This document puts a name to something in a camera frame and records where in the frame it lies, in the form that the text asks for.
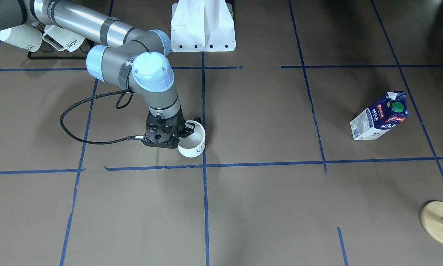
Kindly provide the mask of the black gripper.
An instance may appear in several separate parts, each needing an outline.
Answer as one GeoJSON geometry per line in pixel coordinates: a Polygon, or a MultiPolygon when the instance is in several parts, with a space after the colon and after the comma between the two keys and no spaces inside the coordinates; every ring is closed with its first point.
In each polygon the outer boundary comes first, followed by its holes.
{"type": "MultiPolygon", "coordinates": [[[[200,117],[194,117],[194,121],[202,124],[202,119],[200,117]]],[[[183,116],[173,116],[171,118],[163,119],[159,116],[159,123],[161,128],[161,133],[159,133],[159,143],[166,143],[172,141],[175,138],[187,138],[194,133],[195,123],[185,120],[183,116]]]]}

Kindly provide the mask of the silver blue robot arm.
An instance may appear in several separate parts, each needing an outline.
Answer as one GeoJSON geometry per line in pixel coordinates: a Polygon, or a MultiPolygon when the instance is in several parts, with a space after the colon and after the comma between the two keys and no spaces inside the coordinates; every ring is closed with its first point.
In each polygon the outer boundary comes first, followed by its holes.
{"type": "Polygon", "coordinates": [[[145,146],[174,149],[182,139],[203,130],[199,117],[185,120],[175,77],[167,59],[171,48],[168,35],[158,29],[143,31],[116,17],[110,17],[71,0],[0,0],[0,31],[31,30],[37,44],[18,41],[17,46],[37,50],[42,34],[30,23],[56,26],[71,35],[79,35],[96,45],[86,56],[86,69],[96,79],[120,88],[83,99],[60,116],[60,125],[71,138],[89,143],[73,135],[64,125],[64,118],[74,108],[107,96],[137,93],[149,108],[144,135],[133,135],[107,141],[107,144],[127,140],[141,141],[145,146]]]}

